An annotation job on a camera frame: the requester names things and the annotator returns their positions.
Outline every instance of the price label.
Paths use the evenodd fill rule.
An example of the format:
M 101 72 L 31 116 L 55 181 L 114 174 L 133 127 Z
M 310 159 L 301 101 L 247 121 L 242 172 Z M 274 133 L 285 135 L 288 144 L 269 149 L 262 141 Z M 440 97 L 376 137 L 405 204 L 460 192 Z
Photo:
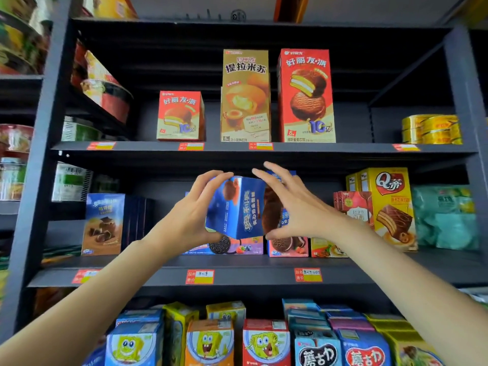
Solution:
M 212 285 L 215 270 L 188 270 L 185 284 L 189 285 Z
M 180 142 L 180 151 L 202 151 L 205 147 L 204 142 Z
M 393 144 L 397 151 L 420 151 L 415 144 Z
M 90 280 L 93 276 L 98 274 L 100 270 L 97 269 L 91 269 L 91 270 L 78 270 L 76 273 L 73 281 L 71 282 L 72 284 L 83 284 L 86 283 L 88 280 Z
M 90 142 L 90 145 L 86 148 L 87 150 L 112 150 L 117 142 L 110 141 L 110 142 L 99 142 L 94 141 Z
M 249 150 L 274 150 L 272 142 L 250 142 Z
M 322 273 L 319 268 L 296 268 L 295 281 L 297 283 L 321 283 Z

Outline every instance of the person's left hand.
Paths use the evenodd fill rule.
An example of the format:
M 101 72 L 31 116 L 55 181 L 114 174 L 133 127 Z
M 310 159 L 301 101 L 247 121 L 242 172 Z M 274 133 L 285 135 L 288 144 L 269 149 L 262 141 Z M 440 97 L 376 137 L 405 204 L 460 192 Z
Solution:
M 143 240 L 162 247 L 171 256 L 199 245 L 218 242 L 222 234 L 208 232 L 205 229 L 205 218 L 215 191 L 232 176 L 233 172 L 223 171 L 209 171 L 199 175 L 188 195 L 177 202 Z

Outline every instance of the forearm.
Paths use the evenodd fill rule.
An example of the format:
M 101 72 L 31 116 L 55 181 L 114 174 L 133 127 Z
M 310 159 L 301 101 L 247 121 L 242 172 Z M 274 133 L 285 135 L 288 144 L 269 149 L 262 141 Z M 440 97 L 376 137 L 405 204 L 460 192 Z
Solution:
M 90 281 L 0 346 L 2 365 L 81 364 L 137 290 L 171 257 L 165 248 L 169 245 L 133 242 Z
M 484 364 L 486 310 L 373 231 L 340 217 L 334 221 L 333 240 L 378 284 L 445 362 Z

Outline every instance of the yellow can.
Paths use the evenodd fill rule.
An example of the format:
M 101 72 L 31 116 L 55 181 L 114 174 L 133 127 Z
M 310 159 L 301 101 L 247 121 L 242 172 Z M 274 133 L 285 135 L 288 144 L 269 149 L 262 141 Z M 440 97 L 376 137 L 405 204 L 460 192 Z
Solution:
M 451 134 L 451 139 L 460 139 L 461 138 L 461 130 L 459 128 L 459 122 L 453 123 L 449 127 L 449 131 Z
M 451 135 L 449 130 L 437 130 L 432 132 L 427 132 L 422 135 L 423 144 L 450 144 Z
M 411 128 L 402 131 L 402 142 L 404 144 L 421 144 L 422 134 L 420 128 Z
M 433 116 L 422 122 L 422 134 L 432 131 L 448 130 L 449 127 L 458 121 L 457 116 Z
M 95 0 L 93 16 L 96 18 L 137 19 L 130 0 Z
M 411 128 L 418 128 L 422 122 L 433 116 L 442 116 L 442 114 L 417 114 L 415 116 L 408 116 L 402 119 L 402 130 L 409 130 Z

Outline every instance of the spongebob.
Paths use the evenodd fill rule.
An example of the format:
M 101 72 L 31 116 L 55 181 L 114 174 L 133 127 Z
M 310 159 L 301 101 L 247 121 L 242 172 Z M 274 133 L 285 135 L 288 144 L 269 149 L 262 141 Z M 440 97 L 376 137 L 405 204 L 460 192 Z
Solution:
M 197 354 L 202 358 L 220 357 L 222 334 L 218 331 L 202 331 L 198 334 Z
M 117 349 L 113 356 L 117 361 L 124 363 L 136 363 L 141 360 L 141 350 L 144 347 L 144 340 L 136 336 L 121 336 Z
M 278 336 L 269 331 L 252 335 L 246 349 L 252 349 L 258 357 L 269 360 L 279 355 L 280 344 L 282 342 L 278 341 Z

